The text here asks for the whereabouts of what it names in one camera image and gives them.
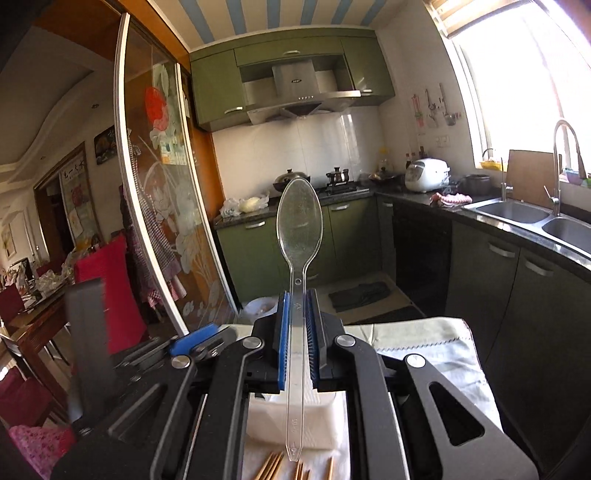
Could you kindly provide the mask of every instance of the cabinet door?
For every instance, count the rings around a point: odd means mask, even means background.
[[[379,233],[382,244],[382,270],[396,282],[396,248],[394,247],[394,228],[392,217],[394,204],[382,197],[377,197]]]
[[[312,55],[342,55],[338,37],[304,37],[256,43],[236,48],[236,64],[241,67],[262,61],[291,59]]]
[[[392,79],[378,39],[341,37],[340,42],[355,88],[366,96],[393,97]]]
[[[242,305],[283,290],[280,262],[285,261],[278,254],[275,218],[222,228],[217,235]]]
[[[486,361],[509,303],[519,248],[453,224],[452,264],[445,314],[464,319]]]
[[[329,206],[340,278],[380,270],[378,212],[374,198]]]
[[[548,472],[591,412],[591,285],[521,249],[486,362],[492,391]]]
[[[322,207],[322,225],[322,243],[320,244],[318,254],[308,266],[308,272],[306,275],[307,287],[325,285],[334,281],[338,275],[335,244],[333,243],[328,207]]]
[[[191,73],[199,125],[246,115],[242,80],[233,50],[192,62]]]

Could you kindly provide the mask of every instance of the rice cooker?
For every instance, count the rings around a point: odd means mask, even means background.
[[[413,161],[404,176],[406,188],[413,192],[429,192],[449,181],[449,167],[443,160],[423,158]]]

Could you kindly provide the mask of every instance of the pink fabric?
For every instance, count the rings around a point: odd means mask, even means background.
[[[105,285],[110,354],[137,345],[147,331],[129,285],[125,251],[125,237],[119,235],[98,252],[78,260],[74,267],[76,283],[101,278]]]
[[[69,428],[46,429],[19,425],[11,427],[8,434],[35,471],[44,480],[49,480],[53,467],[67,451],[60,448],[60,445],[69,430]]]

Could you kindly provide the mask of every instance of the pink towel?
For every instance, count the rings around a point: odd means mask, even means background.
[[[442,195],[435,193],[431,197],[431,203],[436,203],[440,207],[457,207],[460,205],[467,205],[472,203],[472,197],[456,193],[455,195]]]

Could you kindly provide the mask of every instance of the stainless steel range hood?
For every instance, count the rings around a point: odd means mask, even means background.
[[[273,78],[277,96],[246,109],[253,125],[316,113],[341,112],[361,97],[359,90],[320,92],[311,60],[275,65]]]

